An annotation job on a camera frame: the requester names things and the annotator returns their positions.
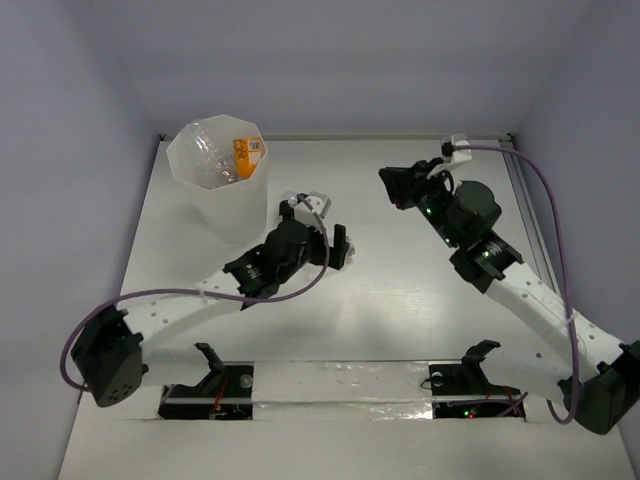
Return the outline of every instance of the gray enclosure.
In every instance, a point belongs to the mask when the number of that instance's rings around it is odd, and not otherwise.
[[[2,2],[3,478],[57,477],[76,398],[61,344],[119,290],[158,135],[194,117],[286,134],[516,132],[572,219],[577,305],[640,338],[640,67],[623,53],[638,24],[635,0]],[[636,465],[639,428],[636,409],[623,423]]]

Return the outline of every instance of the black plastic part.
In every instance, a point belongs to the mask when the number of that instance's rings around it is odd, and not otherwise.
[[[513,263],[522,263],[522,255],[502,240],[493,230],[468,250],[458,249],[449,261],[458,275],[481,293],[494,280],[502,280],[504,271]]]
[[[240,378],[250,375],[253,378],[253,365],[226,365],[225,376],[227,383],[224,394],[219,399],[219,410],[214,410],[216,396],[220,393],[222,384],[208,395],[197,392],[181,394],[175,388],[167,397],[171,403],[163,402],[158,407],[158,415],[166,420],[251,420],[253,418],[253,404],[251,395],[253,387],[240,384]],[[162,396],[167,395],[168,387],[164,387]]]
[[[443,157],[451,157],[454,152],[453,143],[444,142],[440,147],[440,153],[442,153]]]
[[[387,190],[389,200],[400,210],[415,207],[425,195],[438,194],[451,197],[444,186],[443,177],[427,178],[436,165],[444,163],[442,158],[427,162],[420,160],[409,168],[386,167],[378,171]]]
[[[200,398],[215,395],[222,385],[225,376],[225,365],[220,357],[208,343],[196,343],[195,347],[206,357],[211,370],[197,385],[175,385],[171,391],[172,396]]]
[[[506,409],[507,405],[502,402],[486,402],[478,405],[456,405],[455,402],[434,402],[433,418],[464,418],[473,420],[474,418],[495,418]],[[518,417],[526,418],[524,405],[520,404],[516,409],[509,410],[502,418]]]
[[[314,227],[287,218],[287,215],[284,208],[284,219],[267,235],[262,245],[224,266],[222,271],[234,276],[240,283],[238,291],[243,295],[251,298],[271,297],[278,292],[281,284],[307,263],[324,264],[326,250],[322,234]],[[329,267],[340,270],[348,251],[346,228],[335,225]]]
[[[148,370],[142,363],[142,335],[131,333],[125,315],[113,305],[105,308],[71,349],[71,358],[99,407],[110,407],[129,397]]]
[[[295,218],[295,212],[293,207],[289,205],[289,200],[283,200],[280,202],[278,214],[283,220],[293,220]]]
[[[426,382],[431,385],[431,392],[434,396],[460,396],[460,395],[482,395],[501,393],[503,385],[492,385],[489,383],[480,363],[487,354],[494,348],[499,348],[500,344],[493,340],[483,340],[477,345],[469,348],[462,357],[460,363],[442,363],[429,365],[429,378]],[[513,395],[519,395],[516,388],[508,387]]]
[[[581,384],[576,421],[590,432],[605,435],[640,399],[640,341],[621,345],[622,353],[610,365],[599,365],[600,375]],[[571,405],[571,378],[558,384],[564,405]]]

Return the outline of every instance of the white tabletop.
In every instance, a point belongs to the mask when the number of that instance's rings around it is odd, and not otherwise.
[[[171,177],[166,146],[158,151],[123,291],[192,285],[247,248],[227,246],[208,231]],[[298,299],[216,319],[167,348],[206,341],[225,361],[434,360],[460,358],[493,339],[553,355],[457,276],[452,251],[418,212],[389,204],[377,170],[409,166],[438,150],[428,140],[271,142],[268,228],[283,192],[328,194],[327,222],[347,227],[353,263]],[[504,212],[496,230],[533,264],[502,156],[474,158],[456,179],[493,190]],[[316,272],[305,267],[282,292]],[[633,478],[617,429],[598,437],[559,426],[537,398],[526,404],[527,423],[142,420],[152,417],[156,390],[140,389],[121,408],[105,410],[84,396],[60,478]]]

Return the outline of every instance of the black bracket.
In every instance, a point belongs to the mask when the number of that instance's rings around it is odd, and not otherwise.
[[[442,363],[429,365],[429,378],[425,380],[431,384],[431,392],[435,397],[484,395],[489,396],[498,393],[502,386],[489,383],[480,363],[487,354],[500,344],[493,340],[483,340],[469,348],[460,363]],[[519,390],[509,387],[514,395],[519,395]]]
[[[197,343],[196,348],[211,371],[193,387],[165,386],[158,415],[167,420],[251,419],[253,365],[224,365],[209,344]]]
[[[576,421],[590,432],[608,433],[640,399],[640,341],[620,345],[622,353],[611,364],[598,365],[600,374],[580,385]],[[558,386],[564,406],[571,405],[571,378]]]
[[[174,397],[211,397],[220,390],[224,380],[225,367],[220,357],[208,343],[196,343],[209,362],[210,372],[195,386],[175,385],[171,391]]]

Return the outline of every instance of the translucent plastic cup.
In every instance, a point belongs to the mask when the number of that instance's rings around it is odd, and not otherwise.
[[[233,155],[233,140],[259,137],[253,123],[228,115],[218,115],[201,121],[206,133],[221,155]],[[221,240],[247,243],[264,232],[267,224],[267,147],[262,141],[262,157],[251,177],[213,190],[195,182],[194,149],[189,148],[187,135],[180,132],[167,147],[173,178],[186,191],[207,225]]]

